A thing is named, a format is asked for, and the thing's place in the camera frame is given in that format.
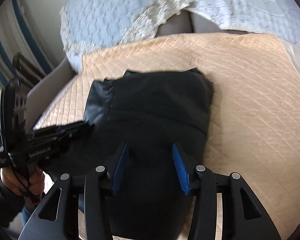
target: striped curtain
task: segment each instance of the striped curtain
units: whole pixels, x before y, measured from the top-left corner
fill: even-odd
[[[20,0],[5,0],[0,7],[0,93],[11,78],[17,77],[12,60],[18,52],[44,75],[55,68],[38,44]]]

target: shiny black leather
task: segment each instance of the shiny black leather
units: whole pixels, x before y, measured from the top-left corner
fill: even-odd
[[[53,180],[86,174],[113,155],[121,142],[130,160],[117,195],[107,198],[114,235],[130,239],[176,239],[191,198],[180,188],[171,156],[180,141],[202,163],[213,85],[196,69],[133,73],[94,81],[84,120],[92,133],[59,157],[40,163]]]

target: blue gripper pad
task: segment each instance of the blue gripper pad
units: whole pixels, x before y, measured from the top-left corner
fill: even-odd
[[[190,193],[189,174],[186,170],[185,164],[182,161],[179,149],[175,143],[172,145],[172,159],[177,170],[181,189],[186,195],[188,195]]]
[[[112,187],[111,192],[112,195],[115,196],[117,191],[120,189],[120,184],[123,178],[123,173],[127,168],[129,160],[129,146],[127,143],[124,144],[120,157],[118,159],[117,165],[114,168],[114,173],[112,176]]]

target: sleeve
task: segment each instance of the sleeve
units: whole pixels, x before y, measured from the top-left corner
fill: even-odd
[[[10,222],[22,211],[25,200],[13,194],[1,181],[0,177],[0,225],[9,227]]]

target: silver screw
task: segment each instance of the silver screw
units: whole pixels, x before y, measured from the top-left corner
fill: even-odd
[[[64,173],[61,175],[60,179],[62,180],[66,180],[66,179],[69,179],[69,174],[68,173]]]
[[[197,171],[205,171],[205,170],[206,170],[206,167],[205,167],[205,166],[202,166],[202,165],[198,165],[198,166],[196,166],[196,170],[197,170]]]
[[[234,173],[232,173],[232,178],[234,178],[234,179],[240,179],[240,174],[239,173],[236,173],[236,172],[234,172]]]
[[[106,168],[104,166],[96,167],[96,172],[103,172]]]

